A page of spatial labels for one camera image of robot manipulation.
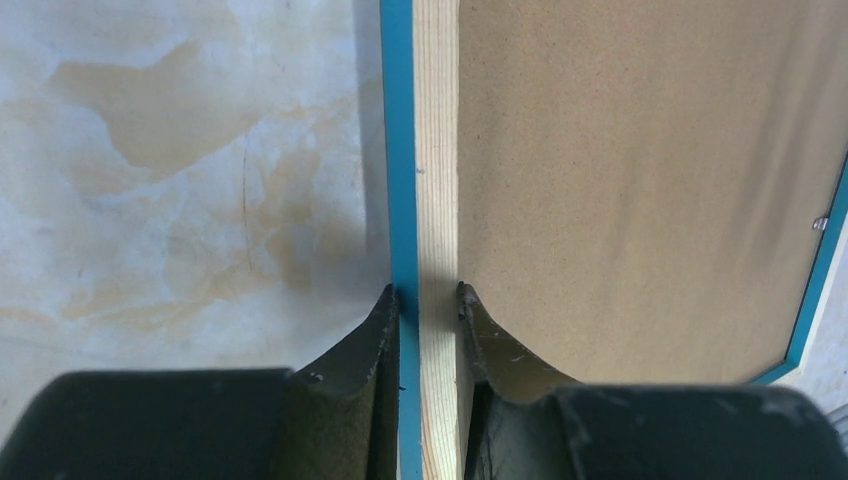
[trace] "marble floor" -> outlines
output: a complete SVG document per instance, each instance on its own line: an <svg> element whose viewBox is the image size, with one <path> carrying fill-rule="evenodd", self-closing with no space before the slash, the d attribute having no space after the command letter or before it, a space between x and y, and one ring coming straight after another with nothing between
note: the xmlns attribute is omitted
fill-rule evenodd
<svg viewBox="0 0 848 480"><path fill-rule="evenodd" d="M0 0L0 441L77 369L291 366L389 281L378 0Z"/></svg>
<svg viewBox="0 0 848 480"><path fill-rule="evenodd" d="M800 390L824 413L848 404L848 231L843 230L837 253L833 286L821 320L810 333L802 368L790 372L778 384Z"/></svg>

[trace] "beige stain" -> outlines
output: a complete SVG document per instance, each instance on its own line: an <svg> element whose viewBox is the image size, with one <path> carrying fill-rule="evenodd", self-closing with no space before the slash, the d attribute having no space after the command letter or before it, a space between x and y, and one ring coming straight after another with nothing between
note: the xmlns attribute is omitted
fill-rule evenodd
<svg viewBox="0 0 848 480"><path fill-rule="evenodd" d="M311 221L312 181L320 168L317 149L300 149L280 157L277 167L262 176L264 200L255 209L249 209L248 213L255 215L258 223L251 234L261 236L290 222Z"/></svg>
<svg viewBox="0 0 848 480"><path fill-rule="evenodd" d="M0 308L0 319L15 319L22 322L52 323L49 316L24 308Z"/></svg>
<svg viewBox="0 0 848 480"><path fill-rule="evenodd" d="M321 238L315 254L324 262L341 264L355 259L361 253L361 242L354 232L357 225L343 215L330 214L321 228Z"/></svg>
<svg viewBox="0 0 848 480"><path fill-rule="evenodd" d="M127 161L161 178L229 144L263 114L249 89L230 90L202 56L188 42L146 69L66 62L49 85L95 110Z"/></svg>
<svg viewBox="0 0 848 480"><path fill-rule="evenodd" d="M148 175L122 165L121 160L116 162L111 152L102 148L83 147L68 155L62 176L82 196L117 195L148 179Z"/></svg>
<svg viewBox="0 0 848 480"><path fill-rule="evenodd" d="M297 254L296 239L281 230L265 244L268 253L278 262L282 280L288 288L302 293L312 291L312 271L309 261Z"/></svg>
<svg viewBox="0 0 848 480"><path fill-rule="evenodd" d="M239 255L234 265L216 273L206 285L203 296L228 302L235 302L247 293L267 288L277 282L276 275L262 268L251 268L246 252Z"/></svg>
<svg viewBox="0 0 848 480"><path fill-rule="evenodd" d="M163 277L178 297L200 298L218 270L228 259L212 250L202 235L184 222L174 222L167 239L168 258Z"/></svg>
<svg viewBox="0 0 848 480"><path fill-rule="evenodd" d="M0 125L26 124L29 128L46 128L53 120L55 105L37 97L24 97L0 103Z"/></svg>
<svg viewBox="0 0 848 480"><path fill-rule="evenodd" d="M154 294L148 282L131 273L116 273L111 278L98 279L93 288L79 288L60 314L65 319L78 320L108 312L124 312L127 305Z"/></svg>
<svg viewBox="0 0 848 480"><path fill-rule="evenodd" d="M155 332L163 323L176 316L190 303L163 302L154 305L125 308L116 313L100 315L89 320L89 325L110 325Z"/></svg>
<svg viewBox="0 0 848 480"><path fill-rule="evenodd" d="M34 26L51 31L48 38L69 39L81 50L136 52L185 30L210 40L230 41L241 35L222 0L173 0L167 13L159 2L150 0L67 0L43 2L35 15L32 7L21 10L35 17L30 20Z"/></svg>

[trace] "wood grain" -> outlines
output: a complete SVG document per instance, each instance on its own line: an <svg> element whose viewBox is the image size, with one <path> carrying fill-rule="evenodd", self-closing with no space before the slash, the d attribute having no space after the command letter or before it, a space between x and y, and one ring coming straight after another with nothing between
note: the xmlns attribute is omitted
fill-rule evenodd
<svg viewBox="0 0 848 480"><path fill-rule="evenodd" d="M453 479L461 477L470 405L455 300L459 1L413 8L423 478Z"/></svg>

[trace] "metal clip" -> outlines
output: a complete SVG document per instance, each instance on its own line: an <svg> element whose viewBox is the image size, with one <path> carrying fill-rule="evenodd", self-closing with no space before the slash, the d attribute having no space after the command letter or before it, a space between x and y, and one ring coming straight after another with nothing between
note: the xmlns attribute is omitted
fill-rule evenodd
<svg viewBox="0 0 848 480"><path fill-rule="evenodd" d="M827 228L827 217L819 217L813 222L813 230L823 232Z"/></svg>

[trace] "teal frame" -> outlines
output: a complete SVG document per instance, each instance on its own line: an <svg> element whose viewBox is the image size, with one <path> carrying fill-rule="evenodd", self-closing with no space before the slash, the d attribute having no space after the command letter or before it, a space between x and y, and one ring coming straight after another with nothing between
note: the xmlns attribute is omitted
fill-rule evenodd
<svg viewBox="0 0 848 480"><path fill-rule="evenodd" d="M382 0L380 17L392 283L400 298L399 472L404 480L418 480L423 470L412 0Z"/></svg>
<svg viewBox="0 0 848 480"><path fill-rule="evenodd" d="M827 227L813 261L813 270L810 272L807 289L804 291L801 307L798 309L795 329L792 331L786 356L781 363L754 378L751 383L759 385L772 383L801 365L801 357L804 355L804 348L807 346L807 339L813 327L813 320L816 316L816 309L821 300L828 272L831 267L836 268L836 265L831 265L831 263L833 262L833 255L836 253L836 246L839 244L839 237L842 235L842 229L845 226L845 215L848 214L846 164L848 164L848 159L843 162L842 173L836 183L836 193L833 195L830 212L827 214Z"/></svg>

